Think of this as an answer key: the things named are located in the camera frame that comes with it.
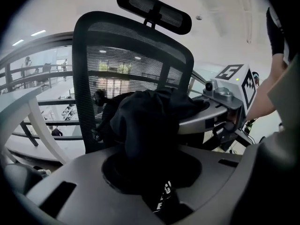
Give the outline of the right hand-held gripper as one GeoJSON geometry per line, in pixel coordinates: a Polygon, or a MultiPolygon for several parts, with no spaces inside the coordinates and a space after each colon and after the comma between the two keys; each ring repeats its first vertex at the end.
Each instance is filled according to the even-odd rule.
{"type": "Polygon", "coordinates": [[[228,65],[207,80],[199,96],[201,111],[179,124],[181,144],[203,150],[228,150],[234,141],[244,147],[253,141],[243,131],[257,91],[249,65],[228,65]]]}

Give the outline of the black cloth garment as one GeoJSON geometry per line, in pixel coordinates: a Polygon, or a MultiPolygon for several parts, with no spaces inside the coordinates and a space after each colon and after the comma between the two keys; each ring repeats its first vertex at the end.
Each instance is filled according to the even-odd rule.
{"type": "Polygon", "coordinates": [[[124,149],[102,165],[105,181],[124,194],[140,195],[164,223],[172,224],[192,213],[176,190],[191,186],[201,173],[201,163],[176,148],[186,139],[178,135],[179,123],[205,110],[208,103],[193,101],[174,88],[128,92],[107,98],[97,90],[93,101],[103,106],[101,123],[93,138],[106,147],[124,149]]]}

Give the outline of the black mesh office chair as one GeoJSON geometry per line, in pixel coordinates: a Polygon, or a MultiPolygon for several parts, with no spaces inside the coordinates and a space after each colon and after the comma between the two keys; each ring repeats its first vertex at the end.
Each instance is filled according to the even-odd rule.
{"type": "Polygon", "coordinates": [[[159,0],[116,1],[120,8],[144,21],[92,11],[78,19],[73,33],[73,84],[86,153],[111,144],[103,136],[96,141],[92,135],[104,116],[92,99],[98,89],[108,97],[163,87],[187,92],[194,67],[192,53],[155,28],[186,35],[192,28],[187,13],[159,0]]]}

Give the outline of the person's right forearm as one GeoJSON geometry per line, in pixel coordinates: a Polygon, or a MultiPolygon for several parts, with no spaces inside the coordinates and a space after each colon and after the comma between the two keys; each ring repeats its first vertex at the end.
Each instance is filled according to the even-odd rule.
{"type": "Polygon", "coordinates": [[[256,97],[248,111],[246,120],[264,117],[275,111],[275,107],[269,99],[268,93],[279,81],[286,69],[287,64],[284,62],[284,55],[282,53],[273,55],[270,74],[258,87],[256,97]]]}

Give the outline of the person's black shirt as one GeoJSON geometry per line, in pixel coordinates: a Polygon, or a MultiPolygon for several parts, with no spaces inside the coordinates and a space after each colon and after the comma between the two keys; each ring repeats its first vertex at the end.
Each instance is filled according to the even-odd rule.
{"type": "Polygon", "coordinates": [[[284,37],[285,33],[282,24],[273,7],[268,7],[266,23],[272,55],[282,54],[283,61],[288,65],[290,63],[289,46],[284,37]]]}

